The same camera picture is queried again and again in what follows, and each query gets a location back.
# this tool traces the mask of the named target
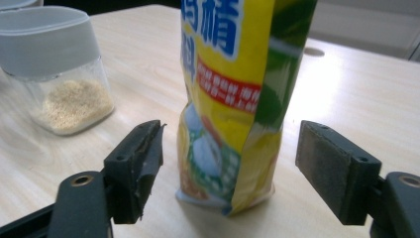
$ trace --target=white lid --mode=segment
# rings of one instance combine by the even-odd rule
[[[0,12],[0,66],[11,75],[54,75],[99,56],[82,11],[48,6]]]
[[[0,11],[31,6],[42,6],[43,0],[0,0]]]

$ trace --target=beige granules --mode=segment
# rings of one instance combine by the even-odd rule
[[[108,115],[114,108],[108,91],[95,80],[68,80],[45,98],[42,124],[59,135],[75,133]]]

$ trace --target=yellow package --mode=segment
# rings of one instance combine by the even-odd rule
[[[268,198],[316,0],[182,0],[188,93],[177,197],[233,214]]]

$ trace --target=wooden tabletop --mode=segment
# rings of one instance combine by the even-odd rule
[[[22,95],[0,75],[0,226],[54,203],[59,183],[103,160],[138,124],[160,119],[164,165],[145,215],[114,225],[115,237],[368,237],[342,226],[295,166],[301,120],[330,126],[382,161],[381,175],[420,174],[420,64],[314,40],[289,110],[271,199],[233,217],[179,202],[176,133],[186,103],[179,10],[148,6],[91,18],[116,109],[80,134],[60,137],[34,124]]]

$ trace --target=gray lid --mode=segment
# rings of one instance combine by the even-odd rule
[[[0,0],[0,11],[32,6],[43,6],[43,0]]]
[[[99,58],[86,13],[65,7],[0,12],[0,66],[21,77],[54,75]]]

